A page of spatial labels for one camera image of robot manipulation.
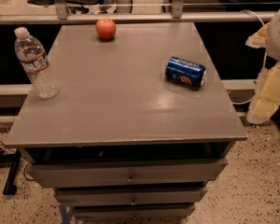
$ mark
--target white bottle cap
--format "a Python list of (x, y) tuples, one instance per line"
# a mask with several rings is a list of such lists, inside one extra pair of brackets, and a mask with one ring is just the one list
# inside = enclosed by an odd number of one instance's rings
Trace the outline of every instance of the white bottle cap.
[(28, 30), (25, 27), (19, 27), (15, 30), (15, 35), (17, 38), (25, 38), (29, 35)]

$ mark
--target blue can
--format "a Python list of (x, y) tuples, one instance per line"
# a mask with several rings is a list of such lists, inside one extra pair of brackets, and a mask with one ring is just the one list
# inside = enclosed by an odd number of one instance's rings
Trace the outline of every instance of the blue can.
[(171, 57), (166, 68), (166, 76), (170, 79), (200, 88), (204, 83), (206, 68), (198, 63)]

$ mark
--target tabletop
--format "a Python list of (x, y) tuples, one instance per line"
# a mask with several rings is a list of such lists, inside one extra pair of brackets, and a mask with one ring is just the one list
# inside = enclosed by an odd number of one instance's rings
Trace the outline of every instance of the tabletop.
[[(200, 89), (166, 79), (171, 56), (207, 68)], [(94, 25), (65, 25), (49, 60), (61, 90), (48, 100), (31, 90), (7, 147), (246, 139), (193, 23), (118, 24), (107, 42), (97, 37)]]

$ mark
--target drawer knob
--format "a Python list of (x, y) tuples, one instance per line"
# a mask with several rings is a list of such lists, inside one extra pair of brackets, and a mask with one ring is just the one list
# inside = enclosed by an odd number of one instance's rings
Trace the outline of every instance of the drawer knob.
[(135, 182), (132, 175), (129, 175), (129, 178), (126, 181), (128, 184), (133, 184)]
[(130, 205), (137, 205), (137, 202), (135, 202), (134, 199), (132, 199), (132, 201), (130, 202)]

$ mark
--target bottle label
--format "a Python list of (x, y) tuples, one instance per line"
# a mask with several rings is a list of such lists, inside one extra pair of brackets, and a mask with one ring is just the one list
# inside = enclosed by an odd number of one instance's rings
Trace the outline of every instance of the bottle label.
[(49, 66), (49, 60), (46, 52), (40, 54), (38, 57), (32, 60), (21, 60), (21, 65), (28, 74), (35, 74), (45, 70)]

